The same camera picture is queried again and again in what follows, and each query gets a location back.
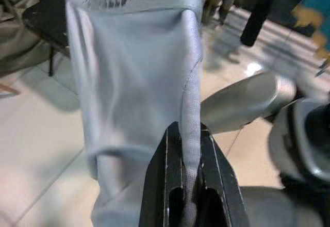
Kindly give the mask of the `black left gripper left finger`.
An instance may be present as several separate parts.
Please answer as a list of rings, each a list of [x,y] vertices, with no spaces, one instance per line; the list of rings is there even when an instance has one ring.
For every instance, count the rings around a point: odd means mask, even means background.
[[[166,129],[146,171],[139,226],[179,226],[184,206],[178,123]]]

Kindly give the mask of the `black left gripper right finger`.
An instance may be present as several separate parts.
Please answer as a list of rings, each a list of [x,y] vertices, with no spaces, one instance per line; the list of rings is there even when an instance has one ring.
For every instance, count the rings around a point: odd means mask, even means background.
[[[230,163],[206,125],[201,125],[199,226],[249,226],[242,194]]]

